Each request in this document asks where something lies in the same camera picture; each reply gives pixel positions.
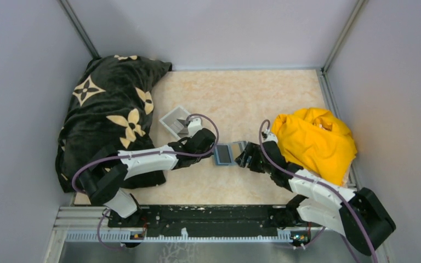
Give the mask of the blue leather card holder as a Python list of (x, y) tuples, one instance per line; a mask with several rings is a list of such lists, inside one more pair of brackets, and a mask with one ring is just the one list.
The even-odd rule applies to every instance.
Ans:
[(217, 144), (213, 153), (214, 164), (217, 166), (237, 165), (235, 159), (245, 150), (247, 144), (247, 141)]

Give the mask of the white plastic card tray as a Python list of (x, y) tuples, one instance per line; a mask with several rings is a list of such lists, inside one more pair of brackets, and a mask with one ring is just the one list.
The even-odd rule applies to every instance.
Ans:
[(190, 114), (189, 111), (179, 105), (160, 118), (159, 122), (179, 140), (188, 136), (186, 120)]

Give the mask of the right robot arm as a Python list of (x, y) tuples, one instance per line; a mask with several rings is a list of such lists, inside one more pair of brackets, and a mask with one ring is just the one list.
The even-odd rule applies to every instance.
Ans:
[(286, 204), (294, 226), (312, 222), (335, 231), (363, 255), (370, 256), (396, 230), (396, 224), (376, 194), (334, 185), (301, 165), (288, 162), (273, 141), (248, 143), (235, 162), (242, 168), (267, 173), (279, 187), (295, 196)]

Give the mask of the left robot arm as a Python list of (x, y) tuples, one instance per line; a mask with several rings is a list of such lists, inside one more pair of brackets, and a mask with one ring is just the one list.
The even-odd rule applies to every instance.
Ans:
[[(103, 205), (116, 212), (130, 227), (141, 223), (143, 213), (133, 195), (122, 190), (130, 178), (156, 171), (187, 168), (213, 154), (219, 132), (201, 128), (194, 135), (159, 148), (140, 151), (117, 151), (115, 155), (92, 161), (81, 167), (72, 178), (72, 187), (79, 181), (92, 205)], [(100, 180), (92, 171), (101, 163), (119, 161)]]

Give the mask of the black striped credit card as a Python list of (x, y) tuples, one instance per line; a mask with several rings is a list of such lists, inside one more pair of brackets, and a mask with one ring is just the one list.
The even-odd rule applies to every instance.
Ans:
[(218, 165), (229, 165), (232, 163), (228, 145), (217, 145), (215, 149), (215, 157)]

